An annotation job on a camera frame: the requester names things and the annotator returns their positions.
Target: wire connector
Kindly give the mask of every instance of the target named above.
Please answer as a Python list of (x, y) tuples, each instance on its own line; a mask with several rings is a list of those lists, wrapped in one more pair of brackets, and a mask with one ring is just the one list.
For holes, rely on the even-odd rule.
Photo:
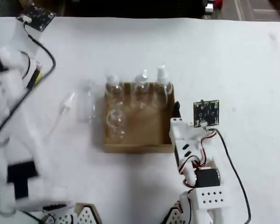
[(23, 21), (26, 22), (26, 23), (31, 23), (31, 22), (32, 22), (32, 19), (31, 19), (30, 17), (26, 16), (26, 15), (23, 15), (23, 16), (22, 16), (22, 19), (23, 19)]

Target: red wire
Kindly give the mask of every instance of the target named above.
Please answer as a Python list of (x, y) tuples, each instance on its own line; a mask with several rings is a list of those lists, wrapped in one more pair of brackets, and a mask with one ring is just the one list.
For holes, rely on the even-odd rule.
[(200, 165), (200, 167), (204, 167), (205, 164), (206, 164), (206, 153), (205, 153), (205, 150), (204, 150), (204, 147), (203, 147), (202, 142), (203, 142), (203, 140), (205, 140), (205, 139), (210, 139), (210, 138), (214, 137), (216, 134), (217, 134), (217, 132), (214, 131), (214, 132), (213, 132), (212, 134), (210, 134), (209, 136), (203, 137), (203, 138), (200, 140), (200, 144), (201, 144), (201, 147), (202, 147), (202, 153), (203, 153), (203, 157), (204, 157), (204, 162), (203, 162), (203, 164)]
[[(189, 157), (183, 162), (183, 164), (180, 166), (180, 168), (178, 169), (179, 174), (182, 174), (182, 171), (183, 171), (183, 169), (184, 169), (184, 167), (185, 167), (187, 161), (188, 161), (190, 158), (193, 158), (193, 157), (196, 157), (196, 158), (198, 159), (198, 161), (192, 161), (192, 163), (195, 163), (195, 164), (193, 165), (193, 168), (198, 168), (198, 167), (204, 167), (204, 166), (205, 166), (206, 160), (207, 160), (207, 159), (206, 159), (206, 153), (205, 153), (205, 150), (204, 150), (204, 147), (203, 147), (202, 142), (203, 142), (205, 139), (210, 139), (210, 138), (214, 137), (216, 134), (217, 134), (217, 132), (216, 132), (216, 131), (213, 131), (209, 136), (203, 137), (203, 138), (201, 138), (201, 140), (200, 140), (200, 144), (201, 144), (201, 147), (202, 147), (202, 153), (203, 153), (203, 157), (204, 157), (204, 162), (203, 162), (203, 164), (200, 163), (200, 160), (199, 160), (199, 158), (198, 158), (197, 156), (195, 156), (195, 155), (189, 156)], [(187, 180), (186, 180), (186, 179), (184, 179), (184, 180), (182, 181), (182, 183), (183, 183), (183, 185), (185, 185), (185, 186), (188, 187), (188, 188), (194, 188), (193, 186), (190, 186), (190, 185), (187, 183)]]
[(187, 163), (187, 161), (190, 159), (190, 158), (193, 158), (193, 157), (196, 157), (197, 159), (198, 159), (198, 162), (197, 161), (192, 161), (192, 162), (196, 162), (196, 163), (200, 163), (199, 162), (199, 158), (197, 157), (197, 156), (195, 156), (195, 155), (192, 155), (192, 156), (189, 156), (186, 160), (185, 160), (185, 162), (183, 162), (183, 164), (181, 165), (181, 167), (178, 169), (178, 172), (181, 174), (182, 173), (182, 170), (184, 169), (184, 167), (185, 167), (185, 165), (186, 165), (186, 163)]

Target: cardboard box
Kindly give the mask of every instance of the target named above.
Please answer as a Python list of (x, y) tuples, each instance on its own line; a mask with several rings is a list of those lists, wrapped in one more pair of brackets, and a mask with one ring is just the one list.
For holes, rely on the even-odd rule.
[(165, 109), (156, 109), (151, 105), (153, 83), (149, 86), (149, 101), (143, 109), (130, 106), (130, 83), (125, 83), (126, 135), (122, 142), (115, 143), (108, 137), (106, 116), (110, 107), (105, 99), (105, 149), (108, 153), (172, 153), (169, 137), (170, 118), (175, 103), (174, 90), (168, 97)]

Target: perforated plastic part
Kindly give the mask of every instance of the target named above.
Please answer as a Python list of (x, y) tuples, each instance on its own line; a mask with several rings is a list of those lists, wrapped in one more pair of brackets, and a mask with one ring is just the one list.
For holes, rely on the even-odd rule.
[(195, 188), (190, 198), (197, 209), (218, 209), (229, 206), (229, 197), (224, 186)]
[(77, 224), (98, 224), (95, 221), (94, 214), (90, 208), (83, 208), (80, 215), (78, 216)]
[[(91, 209), (87, 207), (82, 209), (78, 217), (73, 209), (50, 214), (56, 220), (55, 224), (98, 224), (94, 218), (95, 215), (92, 213)], [(54, 224), (54, 219), (51, 216), (48, 217), (46, 224)]]
[(178, 209), (173, 209), (169, 215), (166, 224), (182, 224), (182, 215)]

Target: cable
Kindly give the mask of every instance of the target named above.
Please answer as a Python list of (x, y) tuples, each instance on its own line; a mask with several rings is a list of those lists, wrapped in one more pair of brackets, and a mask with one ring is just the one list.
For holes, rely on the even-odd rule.
[(54, 218), (54, 216), (52, 216), (51, 214), (48, 213), (48, 216), (50, 216), (53, 220), (54, 220), (54, 224), (56, 223), (56, 219)]
[(188, 198), (188, 202), (189, 202), (189, 205), (190, 205), (190, 219), (189, 219), (188, 224), (190, 224), (191, 221), (192, 221), (192, 206), (191, 206), (191, 200), (189, 198)]
[[(51, 58), (52, 60), (52, 67), (50, 68), (50, 70), (45, 74), (43, 75), (43, 77), (40, 79), (40, 81), (35, 84), (35, 87), (33, 88), (33, 90), (41, 83), (43, 82), (47, 77), (49, 77), (49, 75), (54, 71), (55, 67), (56, 67), (56, 60), (54, 58), (54, 56), (51, 54), (51, 52), (46, 49), (41, 43), (39, 43), (33, 36), (31, 36), (27, 30), (26, 30), (26, 23), (23, 23), (23, 28), (25, 30), (25, 32), (27, 33), (28, 37), (35, 43), (37, 44), (38, 46), (40, 46), (48, 55), (49, 57)], [(18, 100), (17, 103), (15, 103), (15, 105), (13, 106), (13, 108), (10, 110), (10, 113), (9, 113), (9, 116), (6, 117), (2, 123), (0, 124), (0, 132), (1, 130), (4, 128), (4, 126), (6, 125), (6, 123), (11, 119), (11, 117), (13, 116), (13, 114), (17, 111), (17, 109), (20, 107), (20, 105), (24, 102), (24, 100), (30, 95), (30, 93), (32, 92), (32, 89), (31, 90), (27, 90), (23, 95), (22, 97)]]
[(201, 138), (201, 140), (200, 140), (200, 144), (201, 144), (201, 147), (202, 147), (202, 153), (203, 153), (203, 157), (204, 157), (204, 162), (203, 162), (203, 164), (200, 165), (200, 167), (204, 167), (205, 164), (206, 164), (206, 160), (207, 160), (207, 159), (206, 159), (206, 153), (205, 153), (205, 150), (204, 150), (204, 147), (203, 147), (202, 142), (203, 142), (203, 140), (205, 140), (205, 139), (210, 139), (210, 138), (214, 137), (216, 134), (217, 134), (217, 132), (216, 132), (216, 131), (213, 131), (209, 136), (203, 137), (203, 138)]
[(35, 221), (37, 221), (39, 224), (45, 224), (44, 221), (35, 217), (34, 215), (31, 215), (29, 212), (26, 212), (26, 211), (21, 211), (21, 212), (24, 213), (25, 215), (29, 216), (30, 218), (34, 219)]
[(31, 66), (31, 59), (30, 59), (29, 55), (27, 54), (27, 52), (21, 51), (21, 53), (24, 54), (24, 55), (26, 55), (26, 56), (28, 57), (28, 68), (27, 68), (26, 73), (25, 73), (24, 76), (22, 77), (22, 79), (24, 79), (24, 78), (28, 75), (28, 73), (29, 73), (30, 66)]
[(179, 166), (179, 168), (178, 168), (179, 174), (182, 174), (182, 171), (183, 171), (183, 169), (184, 169), (186, 163), (188, 162), (188, 160), (189, 160), (190, 158), (193, 158), (193, 157), (195, 157), (198, 161), (193, 160), (192, 162), (193, 162), (193, 163), (196, 163), (196, 164), (195, 164), (196, 166), (197, 166), (197, 165), (200, 165), (200, 159), (199, 159), (196, 155), (191, 155), (191, 156), (189, 156), (189, 157)]
[(229, 160), (229, 163), (230, 163), (230, 165), (231, 165), (231, 167), (232, 167), (232, 169), (233, 169), (235, 175), (237, 176), (239, 185), (241, 186), (241, 189), (242, 189), (243, 194), (244, 194), (244, 197), (245, 197), (246, 205), (247, 205), (248, 219), (247, 219), (247, 221), (245, 222), (245, 224), (248, 224), (248, 223), (251, 221), (251, 209), (250, 209), (248, 197), (247, 197), (245, 188), (244, 188), (244, 186), (243, 186), (243, 183), (242, 183), (241, 179), (239, 178), (239, 175), (238, 175), (238, 173), (237, 173), (237, 171), (236, 171), (236, 169), (235, 169), (235, 167), (234, 167), (234, 165), (233, 165), (233, 163), (232, 163), (232, 160), (231, 160), (231, 158), (230, 158), (230, 156), (229, 156), (229, 153), (228, 153), (228, 150), (227, 150), (227, 146), (226, 146), (226, 144), (225, 144), (225, 141), (224, 141), (224, 139), (223, 139), (222, 134), (221, 134), (221, 133), (219, 132), (219, 130), (216, 129), (216, 128), (210, 128), (209, 131), (215, 131), (215, 132), (217, 132), (218, 135), (220, 136), (220, 139), (221, 139), (221, 141), (222, 141), (222, 143), (223, 143), (223, 146), (224, 146), (224, 149), (225, 149), (227, 158), (228, 158), (228, 160)]
[(4, 218), (13, 217), (15, 214), (16, 214), (16, 210), (13, 210), (12, 212), (3, 212), (0, 210), (0, 215)]

